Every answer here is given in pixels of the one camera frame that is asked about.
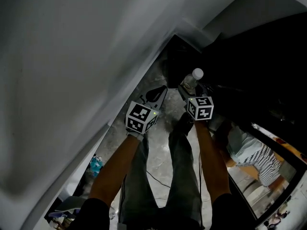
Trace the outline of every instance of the black shirt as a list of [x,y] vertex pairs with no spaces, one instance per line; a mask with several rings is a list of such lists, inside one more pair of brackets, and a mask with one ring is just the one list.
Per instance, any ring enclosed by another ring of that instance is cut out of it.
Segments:
[[[237,225],[240,221],[239,210],[236,209],[236,202],[231,194],[219,196],[212,207],[211,230],[240,229]],[[71,223],[68,230],[107,230],[110,226],[109,208],[101,200],[96,198],[87,199],[83,204],[77,218]],[[166,230],[166,229],[187,229],[200,230],[197,221],[178,215],[168,216],[166,219],[157,219],[155,222],[127,223],[127,230]]]

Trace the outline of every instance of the sleeve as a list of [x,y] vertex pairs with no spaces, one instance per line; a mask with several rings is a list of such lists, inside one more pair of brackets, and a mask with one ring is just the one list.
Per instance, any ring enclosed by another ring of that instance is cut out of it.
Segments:
[[97,229],[107,230],[110,226],[109,208],[105,202],[97,198],[85,201],[76,219],[68,230]]
[[251,229],[252,223],[243,219],[243,214],[236,205],[235,197],[231,194],[219,196],[212,205],[212,227],[210,229]]

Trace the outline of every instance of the dark pants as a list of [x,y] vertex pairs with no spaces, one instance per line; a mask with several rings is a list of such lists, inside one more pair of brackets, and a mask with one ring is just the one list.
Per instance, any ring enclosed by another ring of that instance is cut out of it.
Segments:
[[201,222],[201,197],[193,169],[191,146],[185,134],[178,132],[169,135],[168,144],[173,165],[173,180],[166,206],[158,208],[149,186],[146,174],[148,139],[145,136],[139,144],[122,186],[118,211],[120,223],[155,218],[161,214],[178,218],[184,216]]

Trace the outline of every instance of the bottle cap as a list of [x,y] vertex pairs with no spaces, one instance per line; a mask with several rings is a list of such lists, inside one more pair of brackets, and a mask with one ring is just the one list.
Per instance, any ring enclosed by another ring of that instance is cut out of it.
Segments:
[[200,68],[195,68],[192,72],[192,76],[193,78],[195,78],[196,80],[199,80],[203,77],[203,71]]

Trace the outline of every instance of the person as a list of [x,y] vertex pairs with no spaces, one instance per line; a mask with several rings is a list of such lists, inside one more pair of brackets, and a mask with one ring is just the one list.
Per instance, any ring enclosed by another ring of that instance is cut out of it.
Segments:
[[[248,229],[243,224],[244,219],[240,219],[240,209],[230,192],[226,165],[215,148],[206,122],[194,121],[194,124],[212,203],[211,229]],[[203,229],[202,201],[193,169],[192,149],[187,140],[192,126],[188,113],[184,113],[169,135],[173,179],[164,208],[157,206],[146,174],[147,136],[130,131],[101,169],[89,198],[68,229],[109,229],[109,208],[120,189],[118,229]]]

